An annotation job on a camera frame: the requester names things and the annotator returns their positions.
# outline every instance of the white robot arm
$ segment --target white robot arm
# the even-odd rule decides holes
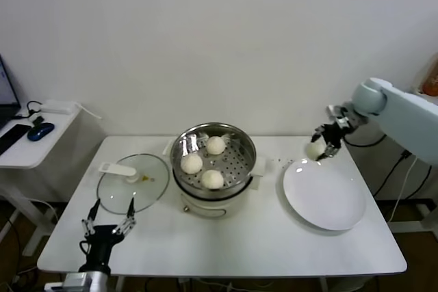
[[[438,106],[427,100],[402,92],[388,81],[370,78],[361,83],[350,102],[328,106],[333,124],[318,127],[312,143],[325,141],[318,159],[334,156],[340,140],[368,120],[422,161],[438,164]]]

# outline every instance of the orange bottle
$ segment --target orange bottle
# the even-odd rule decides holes
[[[432,65],[426,80],[423,82],[422,91],[429,96],[438,96],[438,61]]]

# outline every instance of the power strip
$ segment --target power strip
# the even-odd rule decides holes
[[[55,114],[72,114],[76,108],[75,102],[63,102],[49,99],[40,106],[41,112]]]

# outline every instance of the glass lid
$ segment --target glass lid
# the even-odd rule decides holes
[[[122,174],[103,174],[97,186],[97,197],[101,206],[118,215],[126,215],[131,199],[134,197],[134,209],[140,212],[149,208],[164,194],[170,173],[166,163],[152,154],[136,154],[125,157],[117,165],[134,168],[134,182]]]

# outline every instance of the computer mouse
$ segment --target computer mouse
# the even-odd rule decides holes
[[[38,140],[43,138],[45,135],[50,133],[52,130],[54,130],[54,128],[55,128],[55,125],[53,123],[50,123],[50,122],[40,123],[39,125],[32,127],[27,132],[27,139],[31,140],[33,142],[37,142]]]

